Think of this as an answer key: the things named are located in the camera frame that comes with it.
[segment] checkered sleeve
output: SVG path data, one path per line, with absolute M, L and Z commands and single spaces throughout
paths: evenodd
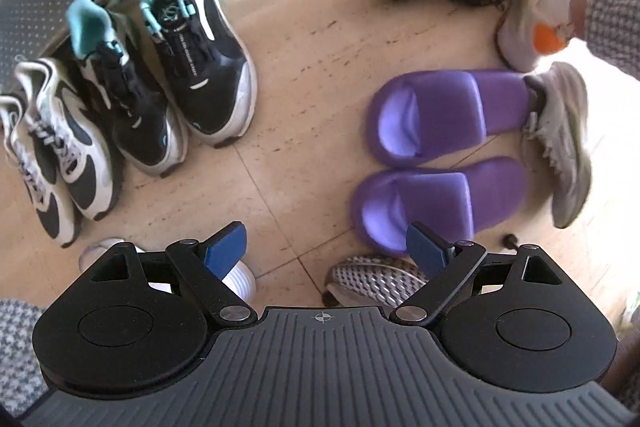
M 593 55 L 640 79 L 640 0 L 590 0 L 585 38 Z
M 31 333 L 43 310 L 14 299 L 0 299 L 0 404 L 20 416 L 46 391 Z

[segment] floor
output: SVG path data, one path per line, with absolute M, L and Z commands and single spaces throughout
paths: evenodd
M 159 250 L 183 237 L 204 239 L 237 219 L 249 231 L 244 260 L 258 278 L 258 312 L 265 305 L 321 306 L 329 267 L 367 251 L 354 236 L 348 201 L 365 176 L 382 169 L 363 140 L 372 94 L 407 71 L 499 65 L 492 45 L 499 16 L 494 7 L 469 9 L 446 0 L 223 4 L 259 74 L 258 109 L 247 135 L 222 150 L 192 140 L 185 165 L 164 180 L 128 168 L 114 212 L 87 223 L 67 250 L 45 236 L 17 173 L 0 162 L 0 297 L 48 305 L 78 276 L 82 250 L 103 237 L 127 237 Z M 589 88 L 594 182 L 588 204 L 569 229 L 555 229 L 548 211 L 550 172 L 540 150 L 526 147 L 526 204 L 476 240 L 499 251 L 502 235 L 513 232 L 542 245 L 616 321 L 626 295 L 638 286 L 633 231 L 639 152 L 631 140 L 640 131 L 640 85 L 578 42 L 561 58 L 582 71 Z M 522 158 L 519 134 L 492 138 L 432 165 L 502 154 Z

